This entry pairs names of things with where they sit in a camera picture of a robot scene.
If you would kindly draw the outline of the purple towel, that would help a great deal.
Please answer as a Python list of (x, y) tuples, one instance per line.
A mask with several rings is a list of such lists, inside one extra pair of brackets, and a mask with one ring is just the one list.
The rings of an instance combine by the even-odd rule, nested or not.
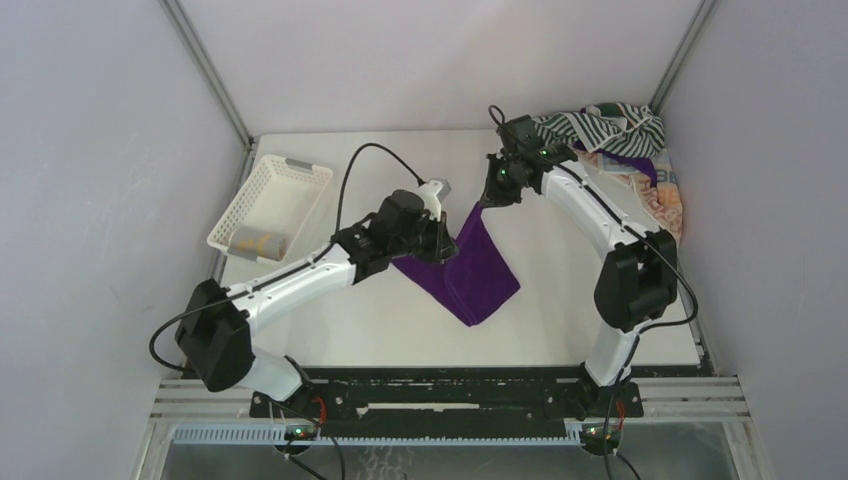
[(474, 327), (492, 316), (521, 285), (492, 240), (475, 204), (456, 240), (458, 253), (443, 264), (413, 257), (393, 262), (461, 323)]

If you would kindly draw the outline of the white plastic basket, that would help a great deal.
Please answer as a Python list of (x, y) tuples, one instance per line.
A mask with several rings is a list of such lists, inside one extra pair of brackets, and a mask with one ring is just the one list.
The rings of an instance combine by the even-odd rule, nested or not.
[(241, 226), (282, 233), (287, 250), (282, 266), (306, 256), (309, 241), (329, 209), (334, 173), (314, 163), (267, 154), (254, 165), (227, 209), (207, 236), (207, 244), (228, 257), (230, 235)]

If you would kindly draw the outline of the yellow grey patterned towel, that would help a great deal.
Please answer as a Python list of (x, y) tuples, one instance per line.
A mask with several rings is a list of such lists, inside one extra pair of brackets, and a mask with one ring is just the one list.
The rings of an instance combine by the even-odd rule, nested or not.
[(252, 261), (282, 261), (287, 250), (284, 234), (241, 226), (230, 235), (226, 252)]

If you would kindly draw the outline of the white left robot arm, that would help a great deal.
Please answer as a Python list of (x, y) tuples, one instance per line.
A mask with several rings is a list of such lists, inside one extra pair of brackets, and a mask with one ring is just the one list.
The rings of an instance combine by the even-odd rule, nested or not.
[(254, 337), (301, 305), (384, 272), (395, 259), (443, 263), (455, 256), (442, 208), (449, 192), (443, 179), (396, 190), (377, 211), (298, 262), (230, 286), (214, 279), (197, 285), (175, 320), (188, 365), (210, 392), (248, 388), (290, 417), (305, 414), (313, 401), (308, 376), (291, 357), (256, 346)]

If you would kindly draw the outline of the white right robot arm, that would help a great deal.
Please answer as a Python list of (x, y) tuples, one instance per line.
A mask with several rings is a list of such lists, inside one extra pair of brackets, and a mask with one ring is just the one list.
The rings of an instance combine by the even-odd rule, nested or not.
[(589, 382), (577, 393), (584, 412), (605, 415), (617, 403), (614, 385), (628, 376), (640, 335), (677, 299), (676, 241), (633, 221), (567, 144), (544, 143), (530, 116), (505, 120), (496, 106), (490, 115), (502, 146), (487, 157), (480, 205), (509, 207), (532, 190), (577, 222), (602, 261), (593, 298), (604, 324), (582, 365)]

